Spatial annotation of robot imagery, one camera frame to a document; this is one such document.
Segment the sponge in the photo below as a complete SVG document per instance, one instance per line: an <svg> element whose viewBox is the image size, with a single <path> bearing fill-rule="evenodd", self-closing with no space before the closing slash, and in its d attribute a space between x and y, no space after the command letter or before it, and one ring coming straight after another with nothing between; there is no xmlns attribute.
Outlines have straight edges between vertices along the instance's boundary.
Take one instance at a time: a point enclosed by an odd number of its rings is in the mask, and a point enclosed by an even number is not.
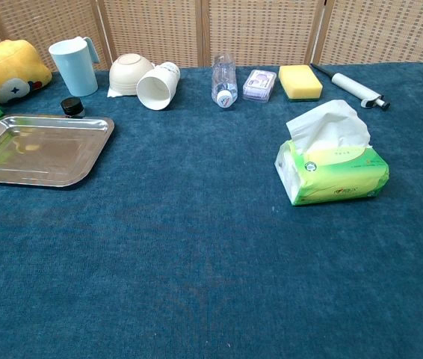
<svg viewBox="0 0 423 359"><path fill-rule="evenodd" d="M280 66L278 74L289 99L319 99L323 85L308 65Z"/></svg>

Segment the small clear box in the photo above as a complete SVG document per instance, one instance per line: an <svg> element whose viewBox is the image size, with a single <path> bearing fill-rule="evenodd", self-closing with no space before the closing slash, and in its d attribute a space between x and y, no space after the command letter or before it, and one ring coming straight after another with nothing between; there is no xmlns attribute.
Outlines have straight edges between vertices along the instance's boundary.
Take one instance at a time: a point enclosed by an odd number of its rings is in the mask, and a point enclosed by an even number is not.
<svg viewBox="0 0 423 359"><path fill-rule="evenodd" d="M243 85L243 98L268 102L276 78L276 73L271 71L253 70Z"/></svg>

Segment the white bowl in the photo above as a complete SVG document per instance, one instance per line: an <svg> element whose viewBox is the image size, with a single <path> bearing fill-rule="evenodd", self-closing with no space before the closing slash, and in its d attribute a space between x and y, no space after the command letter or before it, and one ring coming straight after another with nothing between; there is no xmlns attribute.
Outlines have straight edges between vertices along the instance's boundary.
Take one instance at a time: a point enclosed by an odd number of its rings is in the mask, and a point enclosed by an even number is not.
<svg viewBox="0 0 423 359"><path fill-rule="evenodd" d="M122 55L110 68L110 88L122 95L136 95L137 83L151 69L150 61L139 54Z"/></svg>

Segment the yellow plush toy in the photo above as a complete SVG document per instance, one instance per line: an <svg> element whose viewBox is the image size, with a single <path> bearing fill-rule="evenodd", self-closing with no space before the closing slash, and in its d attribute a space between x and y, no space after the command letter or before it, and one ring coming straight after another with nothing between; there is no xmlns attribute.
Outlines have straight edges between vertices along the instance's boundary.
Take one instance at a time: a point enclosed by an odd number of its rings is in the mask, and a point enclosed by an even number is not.
<svg viewBox="0 0 423 359"><path fill-rule="evenodd" d="M30 43L0 42L0 103L23 97L47 85L51 78L50 70Z"/></svg>

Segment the woven screen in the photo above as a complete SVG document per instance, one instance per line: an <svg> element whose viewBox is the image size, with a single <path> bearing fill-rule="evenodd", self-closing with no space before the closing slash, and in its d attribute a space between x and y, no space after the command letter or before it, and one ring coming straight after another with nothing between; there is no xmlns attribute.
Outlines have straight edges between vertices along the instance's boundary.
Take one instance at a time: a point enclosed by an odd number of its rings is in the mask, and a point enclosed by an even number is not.
<svg viewBox="0 0 423 359"><path fill-rule="evenodd" d="M229 51L240 65L302 64L322 0L209 0L210 61Z"/></svg>
<svg viewBox="0 0 423 359"><path fill-rule="evenodd" d="M151 62L198 64L194 0L104 0L117 56L137 53Z"/></svg>
<svg viewBox="0 0 423 359"><path fill-rule="evenodd" d="M94 67L107 69L99 29L88 0L0 0L0 24L6 38L24 39L34 45L51 70L56 67L49 46L60 40L88 36L100 59L100 64Z"/></svg>
<svg viewBox="0 0 423 359"><path fill-rule="evenodd" d="M423 62L423 1L335 0L319 62Z"/></svg>

